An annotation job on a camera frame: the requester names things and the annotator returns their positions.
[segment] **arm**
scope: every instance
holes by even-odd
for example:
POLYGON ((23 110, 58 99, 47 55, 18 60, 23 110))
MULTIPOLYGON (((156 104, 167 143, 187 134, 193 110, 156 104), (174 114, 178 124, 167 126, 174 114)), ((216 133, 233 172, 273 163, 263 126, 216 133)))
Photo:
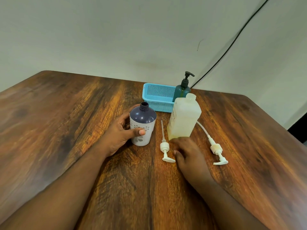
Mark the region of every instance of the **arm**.
POLYGON ((125 130, 129 127, 126 112, 62 176, 9 217, 0 230, 73 229, 105 158, 128 139, 145 134, 142 128, 125 130))
POLYGON ((208 204, 221 229, 268 229, 213 180, 196 143, 188 137, 172 139, 171 143, 181 150, 174 151, 179 169, 208 204))

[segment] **bottle neck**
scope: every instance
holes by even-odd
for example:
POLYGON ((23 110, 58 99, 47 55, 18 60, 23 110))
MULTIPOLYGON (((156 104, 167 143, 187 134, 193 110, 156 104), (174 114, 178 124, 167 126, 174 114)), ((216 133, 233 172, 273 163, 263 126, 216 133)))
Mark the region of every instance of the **bottle neck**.
POLYGON ((141 110, 141 111, 147 111, 148 108, 149 108, 149 105, 148 105, 147 102, 142 102, 142 103, 140 104, 140 110, 141 110))

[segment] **white pump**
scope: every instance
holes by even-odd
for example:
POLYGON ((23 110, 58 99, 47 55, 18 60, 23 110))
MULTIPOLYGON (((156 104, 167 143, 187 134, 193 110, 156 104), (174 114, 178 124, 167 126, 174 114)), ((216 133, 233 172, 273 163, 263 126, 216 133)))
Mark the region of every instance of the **white pump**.
POLYGON ((211 136, 208 134, 208 132, 205 130, 205 128, 198 122, 196 121, 200 127, 205 131, 208 139, 209 139, 209 142, 211 144, 211 151, 215 154, 215 155, 218 155, 219 158, 220 158, 220 162, 214 162, 213 165, 225 165, 225 164, 228 164, 228 161, 226 160, 225 157, 222 156, 222 147, 220 146, 219 143, 215 143, 215 141, 211 138, 211 136))
POLYGON ((166 142, 166 139, 164 138, 164 129, 163 129, 163 121, 161 120, 161 126, 162 126, 162 143, 160 143, 160 150, 164 153, 163 161, 174 163, 176 162, 174 159, 169 158, 167 156, 167 152, 169 151, 169 143, 166 142))

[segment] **translucent plastic bottle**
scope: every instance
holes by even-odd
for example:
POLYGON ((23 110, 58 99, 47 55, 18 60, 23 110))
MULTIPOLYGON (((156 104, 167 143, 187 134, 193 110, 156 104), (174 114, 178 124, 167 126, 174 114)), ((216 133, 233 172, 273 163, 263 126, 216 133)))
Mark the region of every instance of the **translucent plastic bottle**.
POLYGON ((178 97, 167 125, 169 140, 182 136, 190 137, 193 128, 201 115, 201 108, 196 95, 188 93, 186 97, 178 97))

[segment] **fingernail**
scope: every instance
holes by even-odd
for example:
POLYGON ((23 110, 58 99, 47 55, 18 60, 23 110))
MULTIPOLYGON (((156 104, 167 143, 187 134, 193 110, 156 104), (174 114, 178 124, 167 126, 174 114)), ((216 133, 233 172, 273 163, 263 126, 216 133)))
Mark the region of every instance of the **fingernail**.
POLYGON ((140 133, 140 135, 145 135, 145 130, 142 129, 142 130, 139 131, 139 133, 140 133))

